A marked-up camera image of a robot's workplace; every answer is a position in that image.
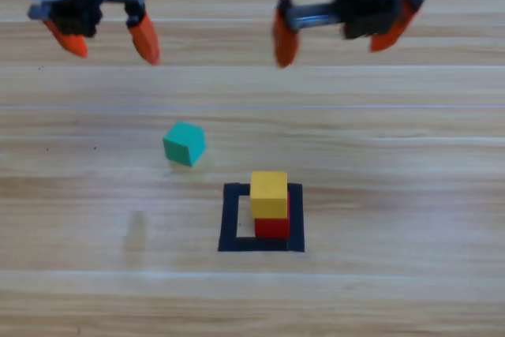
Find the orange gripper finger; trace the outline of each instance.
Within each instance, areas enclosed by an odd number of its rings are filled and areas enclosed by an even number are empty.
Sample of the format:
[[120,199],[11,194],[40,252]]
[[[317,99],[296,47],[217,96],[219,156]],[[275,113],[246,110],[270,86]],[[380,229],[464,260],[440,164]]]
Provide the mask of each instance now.
[[138,25],[129,28],[129,32],[132,35],[133,45],[138,54],[151,65],[158,64],[159,41],[155,26],[149,15],[146,13],[144,19]]
[[418,9],[414,9],[407,0],[403,0],[402,14],[398,20],[394,22],[388,33],[385,35],[372,36],[370,51],[385,51],[387,48],[395,45],[405,30],[409,27],[417,12]]
[[277,65],[283,69],[294,62],[300,46],[300,39],[298,33],[287,28],[278,9],[275,14],[272,35],[275,45],[275,59]]
[[44,21],[43,23],[47,26],[47,29],[53,33],[53,36],[63,49],[82,58],[88,56],[88,47],[86,46],[86,41],[83,36],[63,35],[52,21]]

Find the black square outline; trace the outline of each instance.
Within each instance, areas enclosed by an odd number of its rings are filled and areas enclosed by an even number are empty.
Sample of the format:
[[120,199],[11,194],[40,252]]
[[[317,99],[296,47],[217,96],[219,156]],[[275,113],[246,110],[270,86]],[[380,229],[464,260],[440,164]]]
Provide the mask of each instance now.
[[237,237],[238,198],[248,197],[251,185],[226,183],[223,189],[223,216],[219,236],[220,252],[305,252],[303,220],[303,188],[297,183],[288,183],[290,193],[290,238]]

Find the yellow cube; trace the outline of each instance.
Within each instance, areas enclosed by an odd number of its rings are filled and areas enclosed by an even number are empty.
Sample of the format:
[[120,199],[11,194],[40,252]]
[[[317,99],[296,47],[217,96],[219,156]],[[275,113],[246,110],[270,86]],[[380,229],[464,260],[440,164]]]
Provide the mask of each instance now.
[[287,219],[287,173],[251,174],[251,214],[254,219]]

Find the red block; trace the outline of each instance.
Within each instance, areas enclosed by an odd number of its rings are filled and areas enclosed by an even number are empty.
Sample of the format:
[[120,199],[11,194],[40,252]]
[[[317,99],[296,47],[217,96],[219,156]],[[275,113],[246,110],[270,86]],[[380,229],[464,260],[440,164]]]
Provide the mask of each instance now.
[[287,219],[255,219],[254,234],[257,238],[290,237],[290,193],[287,194]]

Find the table surface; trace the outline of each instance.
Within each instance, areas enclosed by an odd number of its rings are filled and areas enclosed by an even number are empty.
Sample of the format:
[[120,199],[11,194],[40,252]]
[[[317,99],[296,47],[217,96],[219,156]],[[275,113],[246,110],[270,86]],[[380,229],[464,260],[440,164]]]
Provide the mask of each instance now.
[[[81,59],[2,0],[0,335],[505,335],[505,1],[427,0],[380,54],[307,30],[281,71],[275,3],[148,0],[153,68],[120,6]],[[217,251],[255,170],[303,185],[305,253]]]

